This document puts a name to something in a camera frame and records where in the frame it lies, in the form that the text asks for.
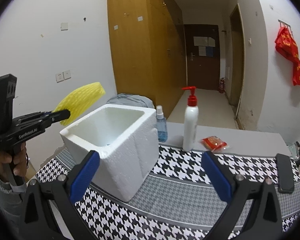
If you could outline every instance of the red cloth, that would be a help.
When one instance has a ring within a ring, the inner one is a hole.
[[[275,49],[293,63],[293,85],[300,85],[300,59],[298,46],[287,27],[281,27],[275,40]]]

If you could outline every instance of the wooden wardrobe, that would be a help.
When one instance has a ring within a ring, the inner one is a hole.
[[[108,20],[117,92],[146,96],[168,117],[186,86],[181,9],[174,0],[108,0]]]

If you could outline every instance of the white table surface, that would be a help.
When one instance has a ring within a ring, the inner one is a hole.
[[[164,143],[182,147],[183,123],[167,122],[168,140]],[[278,133],[237,130],[210,126],[197,126],[194,150],[207,150],[199,141],[217,136],[229,145],[227,153],[249,156],[275,157],[277,153],[291,156],[281,135]]]

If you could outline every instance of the red bottle cap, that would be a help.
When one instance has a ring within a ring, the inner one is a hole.
[[[182,90],[190,90],[191,95],[188,97],[188,106],[197,106],[197,97],[194,95],[196,87],[185,87]]]

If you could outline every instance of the blue gripper pad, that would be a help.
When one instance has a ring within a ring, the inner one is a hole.
[[[207,173],[214,189],[218,193],[219,198],[222,201],[229,203],[232,198],[232,187],[207,152],[202,154],[201,167]]]
[[[86,161],[82,169],[79,171],[77,177],[74,179],[73,183],[71,184],[70,201],[72,204],[82,199],[94,174],[96,173],[99,167],[99,164],[100,164],[99,153],[93,151],[91,157]]]

